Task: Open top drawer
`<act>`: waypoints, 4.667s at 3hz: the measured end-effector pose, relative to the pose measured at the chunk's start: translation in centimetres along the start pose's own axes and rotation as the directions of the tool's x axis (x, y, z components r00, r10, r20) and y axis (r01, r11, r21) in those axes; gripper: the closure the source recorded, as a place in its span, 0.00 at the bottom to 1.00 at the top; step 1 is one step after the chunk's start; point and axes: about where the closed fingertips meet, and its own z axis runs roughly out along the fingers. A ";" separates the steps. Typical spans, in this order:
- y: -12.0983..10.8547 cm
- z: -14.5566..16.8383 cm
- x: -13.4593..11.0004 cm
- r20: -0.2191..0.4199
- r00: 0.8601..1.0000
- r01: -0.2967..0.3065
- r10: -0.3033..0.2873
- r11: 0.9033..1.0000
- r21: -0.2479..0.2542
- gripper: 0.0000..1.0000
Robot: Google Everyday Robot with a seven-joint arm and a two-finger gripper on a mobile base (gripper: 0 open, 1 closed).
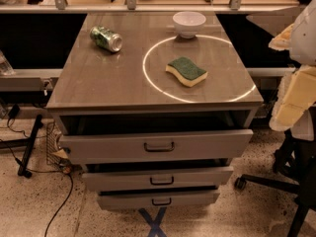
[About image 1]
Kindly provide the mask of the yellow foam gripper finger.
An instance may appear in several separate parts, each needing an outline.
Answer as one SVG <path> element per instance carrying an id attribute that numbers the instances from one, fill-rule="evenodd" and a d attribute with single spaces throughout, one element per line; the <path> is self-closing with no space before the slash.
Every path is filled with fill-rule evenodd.
<path id="1" fill-rule="evenodd" d="M 285 74 L 280 81 L 270 128 L 275 131 L 292 128 L 315 102 L 316 67 L 301 65 L 295 72 Z"/>
<path id="2" fill-rule="evenodd" d="M 280 34 L 272 38 L 269 42 L 269 48 L 277 51 L 289 50 L 292 29 L 293 25 L 289 25 Z"/>

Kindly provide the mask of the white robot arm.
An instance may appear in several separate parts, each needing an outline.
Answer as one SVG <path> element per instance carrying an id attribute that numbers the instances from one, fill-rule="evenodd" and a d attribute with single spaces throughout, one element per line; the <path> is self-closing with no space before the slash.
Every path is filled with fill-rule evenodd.
<path id="1" fill-rule="evenodd" d="M 270 41 L 269 48 L 288 50 L 290 58 L 301 64 L 282 78 L 270 119 L 271 129 L 285 131 L 316 102 L 316 0 Z"/>

